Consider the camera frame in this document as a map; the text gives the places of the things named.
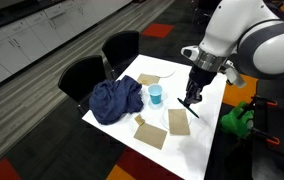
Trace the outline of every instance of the blue cup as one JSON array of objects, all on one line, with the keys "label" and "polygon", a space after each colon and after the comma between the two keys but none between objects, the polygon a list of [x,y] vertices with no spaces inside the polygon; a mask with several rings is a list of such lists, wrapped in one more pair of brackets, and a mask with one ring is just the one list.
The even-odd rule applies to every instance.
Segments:
[{"label": "blue cup", "polygon": [[162,96],[162,87],[159,84],[151,84],[149,86],[148,91],[151,97],[151,102],[153,104],[160,104]]}]

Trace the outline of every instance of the chair backrest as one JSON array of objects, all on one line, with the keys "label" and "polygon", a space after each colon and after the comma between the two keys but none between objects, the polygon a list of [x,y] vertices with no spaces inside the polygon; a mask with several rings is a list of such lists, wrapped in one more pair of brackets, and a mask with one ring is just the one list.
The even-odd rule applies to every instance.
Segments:
[{"label": "chair backrest", "polygon": [[199,0],[198,8],[202,10],[214,11],[221,0]]},{"label": "chair backrest", "polygon": [[58,87],[80,103],[94,86],[106,79],[102,57],[89,56],[69,65],[62,73]]},{"label": "chair backrest", "polygon": [[102,51],[112,68],[139,55],[138,31],[122,31],[110,36]]}]

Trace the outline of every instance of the table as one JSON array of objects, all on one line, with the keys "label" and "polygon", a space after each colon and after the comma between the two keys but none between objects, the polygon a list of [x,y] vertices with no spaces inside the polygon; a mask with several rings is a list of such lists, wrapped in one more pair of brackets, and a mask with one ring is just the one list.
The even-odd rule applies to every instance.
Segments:
[{"label": "table", "polygon": [[200,116],[200,119],[191,120],[191,135],[177,136],[170,135],[168,132],[164,145],[159,150],[133,137],[138,128],[134,118],[141,114],[146,123],[167,130],[160,123],[163,111],[167,105],[178,103],[177,97],[184,99],[191,66],[139,55],[118,78],[121,79],[124,75],[129,75],[137,80],[141,73],[153,74],[159,68],[174,68],[175,70],[173,75],[161,78],[159,81],[164,90],[162,107],[155,109],[149,105],[150,98],[146,93],[147,86],[143,86],[142,101],[144,108],[141,112],[126,114],[112,125],[99,124],[92,111],[88,111],[83,120],[183,179],[204,179],[224,94],[226,77],[219,73],[209,86],[204,87],[202,92],[203,101],[190,106]]}]

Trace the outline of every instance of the chair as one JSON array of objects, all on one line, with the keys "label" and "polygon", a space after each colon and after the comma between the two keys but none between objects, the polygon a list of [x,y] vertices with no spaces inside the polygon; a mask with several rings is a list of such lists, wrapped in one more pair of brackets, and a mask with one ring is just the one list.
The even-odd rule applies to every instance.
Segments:
[{"label": "chair", "polygon": [[202,22],[210,21],[210,18],[212,17],[219,3],[220,3],[220,0],[198,0],[196,8],[194,9],[194,12],[193,12],[192,23],[194,22],[195,17],[197,16],[196,15],[197,12],[200,12],[198,16],[199,18],[198,24]]},{"label": "chair", "polygon": [[69,65],[62,73],[58,87],[78,103],[78,110],[84,115],[89,110],[88,99],[93,88],[107,79],[102,57],[84,57]]},{"label": "chair", "polygon": [[109,37],[102,51],[111,65],[111,76],[117,78],[139,55],[139,32],[122,31]]}]

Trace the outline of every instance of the navy towel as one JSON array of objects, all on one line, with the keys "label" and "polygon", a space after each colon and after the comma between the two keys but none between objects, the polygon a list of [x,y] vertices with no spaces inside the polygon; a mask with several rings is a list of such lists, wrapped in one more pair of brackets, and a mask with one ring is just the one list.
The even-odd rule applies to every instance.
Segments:
[{"label": "navy towel", "polygon": [[89,100],[90,109],[99,123],[115,123],[123,113],[141,111],[141,88],[142,85],[130,76],[124,76],[118,81],[100,82],[94,87]]}]

